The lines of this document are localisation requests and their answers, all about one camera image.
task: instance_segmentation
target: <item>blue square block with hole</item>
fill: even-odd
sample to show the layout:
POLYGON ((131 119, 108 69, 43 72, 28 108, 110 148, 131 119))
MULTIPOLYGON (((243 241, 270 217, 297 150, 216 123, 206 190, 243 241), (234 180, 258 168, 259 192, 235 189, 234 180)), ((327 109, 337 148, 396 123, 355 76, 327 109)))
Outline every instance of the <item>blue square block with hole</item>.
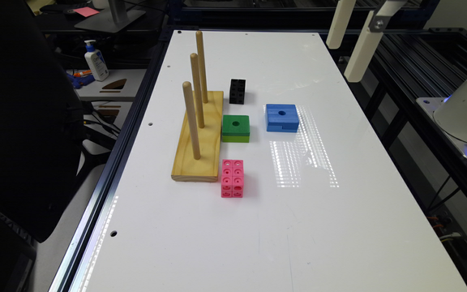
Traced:
POLYGON ((298 113, 295 105, 266 105, 266 131, 298 131, 298 113))

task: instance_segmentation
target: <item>black lego brick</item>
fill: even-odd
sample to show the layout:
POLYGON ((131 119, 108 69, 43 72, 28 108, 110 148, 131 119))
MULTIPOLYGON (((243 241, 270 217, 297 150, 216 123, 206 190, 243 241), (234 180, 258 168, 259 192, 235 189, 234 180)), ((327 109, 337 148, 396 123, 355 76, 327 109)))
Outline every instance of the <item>black lego brick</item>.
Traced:
POLYGON ((230 83, 230 104, 231 105, 244 105, 244 89, 246 87, 246 80, 232 79, 230 83))

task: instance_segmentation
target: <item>bottle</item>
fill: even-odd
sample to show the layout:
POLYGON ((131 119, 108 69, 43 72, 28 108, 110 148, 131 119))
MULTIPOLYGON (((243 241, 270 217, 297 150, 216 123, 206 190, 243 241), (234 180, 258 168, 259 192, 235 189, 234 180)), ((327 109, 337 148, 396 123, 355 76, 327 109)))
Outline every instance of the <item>bottle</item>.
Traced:
POLYGON ((102 57, 102 52, 98 49, 95 49, 92 45, 95 40, 84 41, 86 43, 86 50, 88 51, 84 57, 86 62, 88 62, 89 69, 93 73, 96 81, 104 81, 107 76, 109 76, 109 70, 105 65, 104 57, 102 57))

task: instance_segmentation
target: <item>pink lego brick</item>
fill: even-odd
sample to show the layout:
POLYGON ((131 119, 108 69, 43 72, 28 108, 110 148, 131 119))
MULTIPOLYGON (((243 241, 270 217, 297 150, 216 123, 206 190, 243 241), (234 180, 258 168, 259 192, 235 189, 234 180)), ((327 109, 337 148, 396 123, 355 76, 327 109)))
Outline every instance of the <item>pink lego brick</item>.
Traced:
POLYGON ((239 192, 242 193, 244 192, 244 178, 233 178, 233 193, 239 192))
POLYGON ((232 176, 235 178, 244 178, 244 169, 239 167, 234 167, 232 169, 232 176))
POLYGON ((242 160, 223 160, 221 197, 242 198, 244 194, 244 165, 242 160))
POLYGON ((221 178, 221 197, 230 198, 232 196, 232 190, 234 188, 232 182, 233 180, 230 177, 221 178))
POLYGON ((223 168, 222 177, 231 178, 234 174, 234 171, 231 168, 223 168))
POLYGON ((233 161, 233 166, 234 166, 234 167, 244 168, 243 164, 244 164, 244 163, 242 162, 242 160, 233 161))
POLYGON ((223 169, 225 167, 233 167, 234 166, 234 161, 231 161, 229 159, 223 159, 223 169))

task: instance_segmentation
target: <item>green square block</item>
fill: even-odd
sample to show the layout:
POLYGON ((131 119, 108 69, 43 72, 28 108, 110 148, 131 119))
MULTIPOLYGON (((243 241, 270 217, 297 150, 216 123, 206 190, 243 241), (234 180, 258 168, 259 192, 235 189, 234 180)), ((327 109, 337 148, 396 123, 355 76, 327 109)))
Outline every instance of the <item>green square block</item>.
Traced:
POLYGON ((250 117, 223 115, 223 136, 250 136, 250 117))
POLYGON ((223 142, 248 143, 250 136, 223 136, 223 142))

